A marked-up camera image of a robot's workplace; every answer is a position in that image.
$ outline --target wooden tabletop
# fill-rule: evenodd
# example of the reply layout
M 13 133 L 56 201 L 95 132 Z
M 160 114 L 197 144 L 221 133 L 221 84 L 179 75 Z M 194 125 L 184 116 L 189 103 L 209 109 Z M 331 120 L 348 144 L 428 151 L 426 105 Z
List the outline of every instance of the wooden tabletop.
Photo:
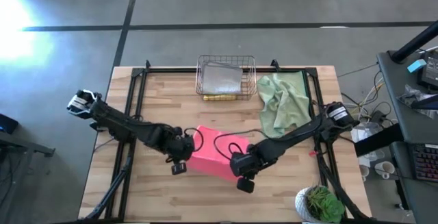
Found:
M 315 67 L 324 102 L 341 101 L 334 66 Z M 120 111 L 125 109 L 131 70 L 116 67 L 112 75 L 107 102 Z M 148 73 L 142 104 L 144 119 L 183 129 L 198 125 L 228 132 L 260 128 L 263 102 L 258 94 L 249 101 L 203 101 L 195 93 L 195 77 L 194 73 Z M 137 97 L 133 100 L 132 114 Z M 262 139 L 259 134 L 246 136 L 253 143 Z M 109 134 L 99 134 L 96 146 L 109 139 Z M 338 140 L 333 146 L 342 187 L 359 209 L 371 216 L 354 146 L 345 140 Z M 94 153 L 79 217 L 89 214 L 109 188 L 116 148 L 117 142 L 113 141 Z M 166 156 L 137 142 L 125 220 L 301 221 L 295 211 L 295 196 L 299 190 L 320 183 L 316 159 L 309 156 L 312 150 L 312 139 L 287 150 L 274 166 L 256 176 L 254 193 L 248 194 L 233 183 L 193 171 L 171 175 L 170 164 L 164 162 Z M 116 196 L 114 214 L 119 197 Z

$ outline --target wire basket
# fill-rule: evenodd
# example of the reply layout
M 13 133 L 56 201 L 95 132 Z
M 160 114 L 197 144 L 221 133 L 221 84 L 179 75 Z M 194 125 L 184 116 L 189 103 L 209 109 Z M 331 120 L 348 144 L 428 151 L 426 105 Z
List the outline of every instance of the wire basket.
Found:
M 204 68 L 206 63 L 216 62 L 238 66 L 242 69 L 239 92 L 210 93 L 204 91 Z M 196 67 L 196 93 L 206 101 L 249 100 L 257 92 L 255 59 L 250 55 L 201 55 Z

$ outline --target keyboard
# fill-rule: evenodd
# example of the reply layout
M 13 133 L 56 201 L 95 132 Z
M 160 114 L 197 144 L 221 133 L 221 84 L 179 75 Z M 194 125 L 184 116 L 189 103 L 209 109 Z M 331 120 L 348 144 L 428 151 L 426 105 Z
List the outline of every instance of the keyboard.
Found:
M 438 145 L 411 145 L 414 176 L 417 179 L 438 182 Z

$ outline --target green towel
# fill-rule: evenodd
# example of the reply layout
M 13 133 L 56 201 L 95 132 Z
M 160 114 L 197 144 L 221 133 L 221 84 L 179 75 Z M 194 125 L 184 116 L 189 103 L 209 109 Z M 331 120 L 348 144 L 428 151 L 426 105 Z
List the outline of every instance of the green towel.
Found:
M 263 76 L 257 81 L 257 89 L 265 103 L 260 122 L 266 135 L 278 138 L 291 125 L 300 127 L 311 120 L 302 73 Z

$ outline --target gray floor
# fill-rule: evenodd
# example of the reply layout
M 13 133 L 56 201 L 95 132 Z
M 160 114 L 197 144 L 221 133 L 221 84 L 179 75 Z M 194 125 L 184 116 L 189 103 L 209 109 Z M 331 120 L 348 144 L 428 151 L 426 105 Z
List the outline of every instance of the gray floor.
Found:
M 120 32 L 13 32 L 9 25 L 122 25 L 128 2 L 0 1 L 0 10 L 12 14 L 0 17 L 0 82 L 8 83 L 2 85 L 0 113 L 20 121 L 17 136 L 57 149 L 51 159 L 34 160 L 11 223 L 76 218 L 96 134 L 65 107 L 79 88 L 105 94 Z M 131 24 L 433 21 L 436 8 L 436 0 L 137 0 Z M 142 66 L 148 59 L 155 66 L 189 66 L 201 54 L 251 54 L 258 64 L 275 58 L 281 64 L 335 65 L 341 75 L 375 63 L 376 53 L 397 49 L 423 29 L 131 31 L 120 64 Z M 341 90 L 361 100 L 377 70 L 341 77 Z M 379 97 L 389 101 L 385 90 Z M 373 216 L 401 221 L 406 215 L 393 208 L 399 202 L 393 182 L 371 177 L 365 187 Z

